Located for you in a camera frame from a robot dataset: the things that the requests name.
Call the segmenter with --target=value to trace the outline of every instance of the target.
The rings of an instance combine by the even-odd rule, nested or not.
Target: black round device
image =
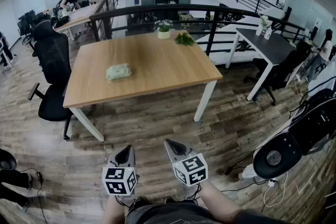
[[[14,156],[5,150],[0,150],[0,169],[2,170],[15,170],[16,160]]]

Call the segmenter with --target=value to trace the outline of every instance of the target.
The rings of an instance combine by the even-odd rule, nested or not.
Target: potted plant
[[[257,36],[260,36],[260,34],[265,35],[267,28],[272,25],[272,22],[268,19],[268,16],[260,15],[260,18],[261,18],[261,22],[256,32]]]
[[[170,38],[169,30],[173,28],[171,20],[158,20],[155,22],[154,30],[158,30],[157,37],[159,39],[168,39]]]

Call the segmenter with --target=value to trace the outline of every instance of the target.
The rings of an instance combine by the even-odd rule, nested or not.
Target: person
[[[324,47],[317,48],[317,51],[319,53],[316,56],[312,57],[308,61],[308,63],[306,64],[306,66],[304,67],[304,69],[306,71],[306,74],[308,73],[308,69],[310,68],[309,75],[306,77],[306,80],[308,82],[310,82],[311,80],[313,80],[316,67],[320,66],[323,63],[327,63],[329,61],[330,52],[331,52],[331,49],[333,47],[332,43],[331,43],[331,39],[332,39],[332,30],[327,29],[325,31],[325,44],[324,44]]]
[[[32,188],[33,178],[30,174],[20,173],[16,170],[1,170],[0,169],[0,199],[6,199],[16,202],[20,205],[21,210],[27,210],[28,198],[16,193],[15,191],[5,187],[1,183],[7,183],[13,186],[18,186],[26,189]]]
[[[284,5],[285,5],[285,0],[279,0],[279,1],[278,1],[277,6],[278,6],[279,8],[283,9],[283,8],[284,8]]]
[[[73,3],[76,9],[80,9],[80,5],[78,4],[77,0],[60,0],[57,4],[58,9],[66,9],[70,10],[68,3]]]
[[[2,34],[2,32],[0,32],[0,48],[2,47],[1,43],[4,46],[4,53],[8,57],[9,62],[13,63],[14,57],[13,57],[12,53],[10,52],[10,50],[8,48],[8,43],[7,43],[6,37]],[[3,54],[1,54],[1,58],[2,58],[2,60],[4,62],[4,66],[5,66],[5,70],[6,70],[9,65],[8,65],[8,63],[6,61],[6,58],[5,58],[5,56]]]
[[[193,200],[176,201],[166,197],[164,204],[153,205],[139,197],[130,206],[127,217],[124,207],[110,196],[102,218],[103,224],[183,224],[183,223],[235,223],[235,224],[283,224],[281,220],[271,219],[252,210],[242,210],[235,202],[220,192],[209,180],[203,181],[198,192],[205,209]]]

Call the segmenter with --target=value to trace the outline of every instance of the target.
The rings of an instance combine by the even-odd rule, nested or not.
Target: white cable
[[[282,200],[284,199],[284,196],[285,196],[285,186],[286,186],[286,182],[287,182],[287,179],[288,179],[288,172],[287,172],[287,176],[286,176],[286,180],[285,180],[285,183],[284,183],[284,191],[283,191],[283,195],[282,195],[282,198],[281,198],[281,201],[280,202],[278,202],[277,204],[274,204],[274,205],[271,205],[271,206],[268,206],[267,204],[266,204],[266,202],[265,202],[265,196],[266,196],[266,193],[267,193],[267,191],[271,188],[271,187],[269,187],[268,188],[268,190],[265,192],[265,194],[264,194],[264,204],[265,204],[265,206],[266,207],[268,207],[268,208],[270,208],[270,207],[273,207],[273,206],[275,206],[275,205],[278,205],[278,204],[280,204],[281,202],[282,202]]]

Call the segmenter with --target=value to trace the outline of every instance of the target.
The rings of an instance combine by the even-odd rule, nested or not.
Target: gray table
[[[252,29],[237,28],[237,35],[234,45],[230,52],[230,58],[226,62],[225,67],[229,68],[232,61],[233,54],[236,51],[238,42],[241,38],[247,41],[268,63],[264,73],[262,73],[258,82],[248,95],[247,100],[251,100],[261,87],[264,80],[272,70],[273,66],[277,66],[283,62],[292,50],[295,50],[290,43],[288,43],[279,34],[272,33],[269,40],[265,39],[262,35],[257,36],[256,31]]]

